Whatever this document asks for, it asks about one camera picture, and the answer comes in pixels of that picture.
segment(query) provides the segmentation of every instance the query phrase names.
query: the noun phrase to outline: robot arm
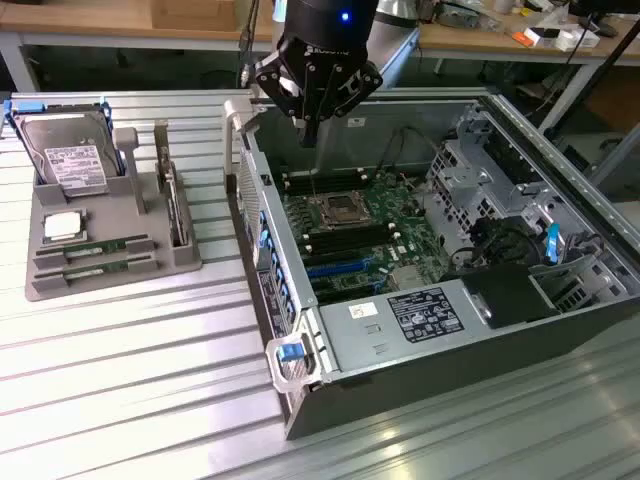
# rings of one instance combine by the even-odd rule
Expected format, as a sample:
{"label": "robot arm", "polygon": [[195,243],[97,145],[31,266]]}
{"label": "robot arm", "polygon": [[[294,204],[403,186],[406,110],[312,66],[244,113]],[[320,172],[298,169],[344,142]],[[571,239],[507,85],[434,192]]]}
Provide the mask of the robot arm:
{"label": "robot arm", "polygon": [[320,122],[342,117],[382,85],[367,40],[378,0],[288,0],[277,50],[256,80],[313,147]]}

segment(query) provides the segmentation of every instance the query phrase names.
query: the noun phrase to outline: metal sheet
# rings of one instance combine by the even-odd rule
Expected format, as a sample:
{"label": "metal sheet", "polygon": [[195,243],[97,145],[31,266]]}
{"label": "metal sheet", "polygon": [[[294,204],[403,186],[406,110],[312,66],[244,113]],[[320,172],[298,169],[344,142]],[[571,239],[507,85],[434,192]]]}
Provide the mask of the metal sheet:
{"label": "metal sheet", "polygon": [[[0,265],[3,479],[637,476],[640,321],[567,357],[285,442],[228,207],[217,196],[220,117],[189,117],[194,103],[214,113],[229,94],[108,94],[116,111],[132,110],[133,124],[152,125],[145,108],[179,119],[170,139],[184,149],[185,183],[204,189],[190,193],[201,271],[30,304],[24,263]],[[24,164],[11,132],[4,135],[0,159],[18,152],[11,158]],[[149,145],[144,134],[141,142]],[[28,235],[24,165],[0,160],[3,252]]]}

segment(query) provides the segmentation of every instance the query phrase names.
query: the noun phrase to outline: metal handle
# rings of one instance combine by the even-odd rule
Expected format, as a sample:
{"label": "metal handle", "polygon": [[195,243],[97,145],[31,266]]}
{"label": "metal handle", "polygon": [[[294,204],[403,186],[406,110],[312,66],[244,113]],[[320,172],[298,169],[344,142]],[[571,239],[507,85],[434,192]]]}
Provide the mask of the metal handle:
{"label": "metal handle", "polygon": [[287,379],[282,375],[280,366],[282,363],[278,358],[278,349],[287,344],[299,343],[304,346],[305,353],[309,355],[311,352],[307,351],[309,342],[306,341],[307,334],[304,332],[294,332],[286,337],[275,338],[267,343],[265,353],[267,354],[267,363],[271,370],[271,377],[273,378],[273,386],[279,393],[291,393],[300,390],[305,385],[315,383],[320,380],[320,368],[316,364],[312,367],[312,371],[300,378]]}

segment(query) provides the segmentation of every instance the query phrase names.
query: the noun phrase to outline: power supply label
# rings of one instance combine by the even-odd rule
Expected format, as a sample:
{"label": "power supply label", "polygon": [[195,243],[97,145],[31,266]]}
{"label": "power supply label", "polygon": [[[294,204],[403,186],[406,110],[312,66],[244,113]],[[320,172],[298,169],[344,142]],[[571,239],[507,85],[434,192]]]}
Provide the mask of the power supply label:
{"label": "power supply label", "polygon": [[441,288],[392,297],[388,301],[404,337],[411,343],[464,330]]}

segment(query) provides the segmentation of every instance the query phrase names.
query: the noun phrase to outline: desk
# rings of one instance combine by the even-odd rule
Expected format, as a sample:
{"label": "desk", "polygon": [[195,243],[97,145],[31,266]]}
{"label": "desk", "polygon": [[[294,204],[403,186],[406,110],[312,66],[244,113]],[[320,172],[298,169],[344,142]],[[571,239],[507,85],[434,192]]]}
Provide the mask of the desk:
{"label": "desk", "polygon": [[[521,17],[499,15],[508,28],[524,23]],[[44,6],[0,2],[0,54],[20,92],[33,92],[37,85],[22,55],[24,45],[59,45],[180,50],[237,49],[243,16],[233,31],[155,29],[151,25],[149,0],[49,0]],[[623,35],[630,22],[613,20]],[[564,114],[606,56],[621,39],[602,39],[591,51],[578,52],[572,61],[580,70],[556,102],[541,128],[549,128]],[[269,14],[261,12],[255,51],[270,50]],[[555,49],[526,48],[499,33],[464,31],[441,25],[422,25],[420,47],[426,58],[489,60],[506,62],[564,63],[567,55]],[[640,65],[640,42],[629,48],[623,65]]]}
{"label": "desk", "polygon": [[33,169],[5,127],[3,479],[596,480],[637,472],[640,318],[544,364],[285,441],[222,186],[222,103],[239,93],[15,97],[60,104],[108,97],[115,127],[140,131],[140,171],[153,169],[154,120],[168,119],[205,265],[27,302]]}

